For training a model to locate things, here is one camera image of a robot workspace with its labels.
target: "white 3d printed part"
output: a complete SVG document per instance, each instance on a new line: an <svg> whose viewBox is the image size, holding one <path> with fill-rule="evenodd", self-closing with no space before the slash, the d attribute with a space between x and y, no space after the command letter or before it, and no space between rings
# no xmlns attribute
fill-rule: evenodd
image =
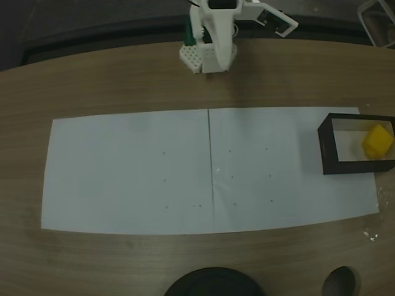
<svg viewBox="0 0 395 296"><path fill-rule="evenodd" d="M203 44L200 48L202 55L202 72L203 73L215 73L223 72L223 68L220 66L217 56L215 55L214 45L212 43ZM237 55L237 46L232 44L232 55L230 64L233 63Z"/></svg>
<svg viewBox="0 0 395 296"><path fill-rule="evenodd" d="M196 45L181 47L180 59L192 70L193 73L200 73L202 69L202 59Z"/></svg>

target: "white paper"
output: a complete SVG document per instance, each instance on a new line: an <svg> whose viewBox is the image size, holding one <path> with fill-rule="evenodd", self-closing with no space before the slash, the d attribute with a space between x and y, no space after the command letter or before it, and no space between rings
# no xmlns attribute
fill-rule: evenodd
<svg viewBox="0 0 395 296"><path fill-rule="evenodd" d="M213 232L207 110L54 120L41 227Z"/></svg>
<svg viewBox="0 0 395 296"><path fill-rule="evenodd" d="M376 213L373 173L323 175L317 129L357 108L210 110L217 232L321 223Z"/></svg>
<svg viewBox="0 0 395 296"><path fill-rule="evenodd" d="M54 120L41 227L197 234L375 213L372 173L322 174L317 129L329 112L358 109L217 109L210 123L207 110Z"/></svg>

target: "yellow cube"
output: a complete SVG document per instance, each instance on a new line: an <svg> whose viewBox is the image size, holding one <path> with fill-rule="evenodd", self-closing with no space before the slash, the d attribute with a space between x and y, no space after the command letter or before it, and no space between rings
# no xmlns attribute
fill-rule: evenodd
<svg viewBox="0 0 395 296"><path fill-rule="evenodd" d="M365 154L370 159L383 158L394 142L394 136L382 125L372 128L362 143Z"/></svg>

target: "hole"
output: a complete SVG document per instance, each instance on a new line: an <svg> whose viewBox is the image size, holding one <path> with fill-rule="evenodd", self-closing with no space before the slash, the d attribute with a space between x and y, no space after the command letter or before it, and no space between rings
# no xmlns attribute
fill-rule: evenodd
<svg viewBox="0 0 395 296"><path fill-rule="evenodd" d="M331 296L333 291L337 291L338 295L358 295L359 290L360 277L358 273L348 266L342 266L336 268L326 277L321 295Z"/></svg>

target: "white object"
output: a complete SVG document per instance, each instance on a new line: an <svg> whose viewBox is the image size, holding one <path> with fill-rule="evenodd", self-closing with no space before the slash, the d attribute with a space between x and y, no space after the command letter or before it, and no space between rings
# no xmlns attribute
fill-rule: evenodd
<svg viewBox="0 0 395 296"><path fill-rule="evenodd" d="M202 59L196 45L183 45L180 49L180 59L193 73L197 74L202 70Z"/></svg>
<svg viewBox="0 0 395 296"><path fill-rule="evenodd" d="M207 110L54 120L41 227L196 234L375 213L373 174L322 174L317 128L357 110L216 109L210 129Z"/></svg>
<svg viewBox="0 0 395 296"><path fill-rule="evenodd" d="M213 232L207 110L54 120L41 227Z"/></svg>
<svg viewBox="0 0 395 296"><path fill-rule="evenodd" d="M202 59L203 73L223 72L230 69L237 53L237 47L232 41L236 36L235 19L254 20L262 26L266 26L267 21L261 19L262 14L272 15L277 20L288 24L285 31L276 31L276 34L281 37L287 36L298 26L297 22L279 10L256 0L253 2L238 0L234 9L211 9L209 0L195 1L195 5L191 5L189 16L193 37L196 40L197 53L195 56ZM204 43L204 28L210 34L212 43ZM196 67L191 67L190 60L181 55L181 52L180 57L192 69L193 73L197 73Z"/></svg>

